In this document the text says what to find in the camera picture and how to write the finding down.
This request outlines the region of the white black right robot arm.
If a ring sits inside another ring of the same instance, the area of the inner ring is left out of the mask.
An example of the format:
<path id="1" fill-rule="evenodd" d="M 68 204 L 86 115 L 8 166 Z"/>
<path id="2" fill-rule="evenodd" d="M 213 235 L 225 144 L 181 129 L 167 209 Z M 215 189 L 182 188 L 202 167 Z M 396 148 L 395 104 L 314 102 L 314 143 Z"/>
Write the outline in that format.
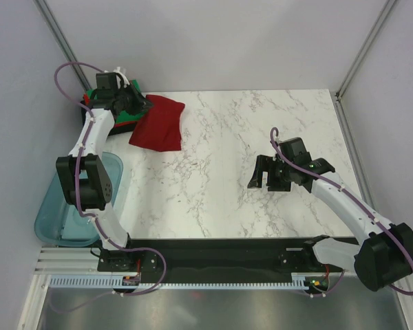
<path id="1" fill-rule="evenodd" d="M 327 235 L 307 240 L 301 253 L 303 266 L 318 270 L 333 265 L 354 272 L 362 284 L 376 292 L 384 287 L 413 296 L 413 230 L 379 214 L 348 187 L 324 158 L 313 159 L 300 137 L 278 142 L 271 138 L 274 156 L 258 155 L 248 188 L 267 186 L 288 192 L 296 184 L 323 201 L 348 227 L 356 243 Z"/>

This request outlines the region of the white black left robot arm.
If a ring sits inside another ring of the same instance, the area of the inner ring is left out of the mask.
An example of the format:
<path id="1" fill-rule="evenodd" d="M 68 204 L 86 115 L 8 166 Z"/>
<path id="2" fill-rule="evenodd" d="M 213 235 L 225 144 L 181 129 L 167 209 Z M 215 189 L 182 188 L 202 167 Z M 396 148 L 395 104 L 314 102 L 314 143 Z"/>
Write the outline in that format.
<path id="1" fill-rule="evenodd" d="M 130 237 L 121 226 L 112 203 L 113 187 L 103 165 L 103 148 L 122 112 L 144 113 L 151 103 L 127 79 L 121 68 L 96 74 L 96 88 L 81 103 L 85 122 L 68 155 L 56 161 L 66 202 L 96 229 L 101 240 L 100 272 L 139 272 L 138 250 L 129 249 Z"/>

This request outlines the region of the dark red t shirt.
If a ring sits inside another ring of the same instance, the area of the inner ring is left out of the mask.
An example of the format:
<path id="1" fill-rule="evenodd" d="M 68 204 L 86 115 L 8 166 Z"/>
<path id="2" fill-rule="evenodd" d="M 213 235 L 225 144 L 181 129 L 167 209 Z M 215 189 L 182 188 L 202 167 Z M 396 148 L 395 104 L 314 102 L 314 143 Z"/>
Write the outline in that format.
<path id="1" fill-rule="evenodd" d="M 149 94 L 153 107 L 138 121 L 129 144 L 157 152 L 181 151 L 180 117 L 185 103 Z"/>

